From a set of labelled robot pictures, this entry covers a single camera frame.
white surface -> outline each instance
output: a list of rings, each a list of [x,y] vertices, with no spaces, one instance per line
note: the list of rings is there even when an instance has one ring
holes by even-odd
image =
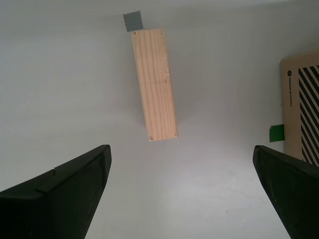
[[[252,154],[283,150],[279,61],[317,46],[319,3],[71,3],[0,6],[0,190],[110,144],[88,239],[288,239]],[[121,16],[138,9],[166,29],[178,139],[148,142]]]

